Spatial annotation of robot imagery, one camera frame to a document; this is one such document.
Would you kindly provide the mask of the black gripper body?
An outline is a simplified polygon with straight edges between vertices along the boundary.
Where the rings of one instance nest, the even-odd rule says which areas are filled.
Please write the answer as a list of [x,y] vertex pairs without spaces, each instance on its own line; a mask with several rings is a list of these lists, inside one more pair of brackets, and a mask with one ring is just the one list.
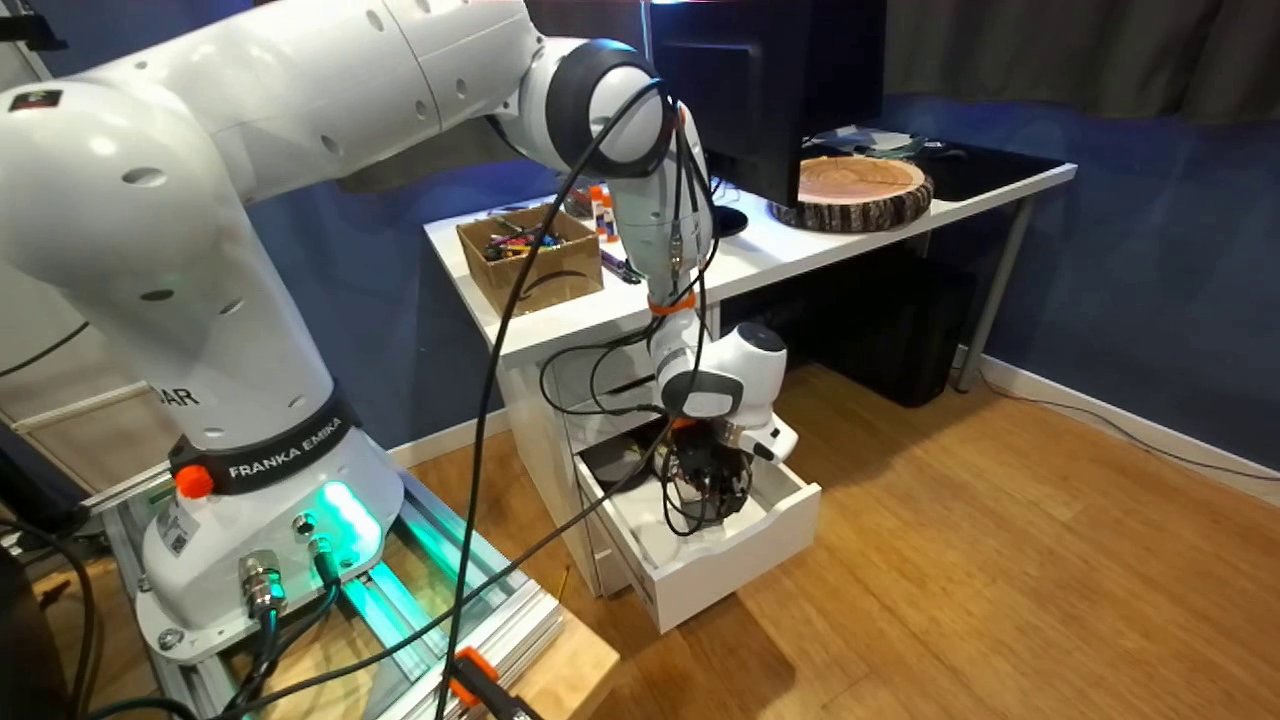
[[754,460],[730,446],[710,424],[677,428],[661,439],[651,475],[667,526],[713,526],[754,494]]

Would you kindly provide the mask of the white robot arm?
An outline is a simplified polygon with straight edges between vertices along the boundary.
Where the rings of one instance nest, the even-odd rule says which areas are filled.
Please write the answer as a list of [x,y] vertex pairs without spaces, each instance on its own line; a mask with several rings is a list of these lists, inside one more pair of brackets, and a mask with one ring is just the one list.
[[525,0],[272,0],[0,96],[3,263],[65,295],[176,428],[141,541],[154,653],[263,634],[383,554],[405,479],[259,212],[415,147],[602,176],[651,310],[656,411],[732,460],[797,446],[781,341],[701,325],[701,127],[638,48],[552,34]]

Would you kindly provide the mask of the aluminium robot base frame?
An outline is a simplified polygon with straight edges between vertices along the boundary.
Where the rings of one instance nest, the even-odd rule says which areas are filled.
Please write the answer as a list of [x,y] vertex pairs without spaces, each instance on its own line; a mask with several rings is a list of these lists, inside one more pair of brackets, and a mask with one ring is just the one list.
[[[258,621],[243,606],[243,592],[233,592],[229,621],[182,627],[162,606],[162,580],[144,569],[154,520],[185,532],[176,505],[162,489],[104,510],[120,582],[132,592],[132,616],[158,661],[162,687],[193,707],[195,720],[216,720],[240,687],[229,653],[258,645]],[[243,705],[243,720],[259,720],[305,690],[337,687],[357,671],[372,675],[369,720],[431,714],[447,649],[476,649],[505,684],[515,684],[556,645],[563,606],[485,536],[471,536],[463,610],[454,610],[461,541],[463,520],[421,479],[405,479],[383,554],[369,569],[347,569],[337,596],[372,634],[369,657],[302,680],[281,675],[275,687]]]

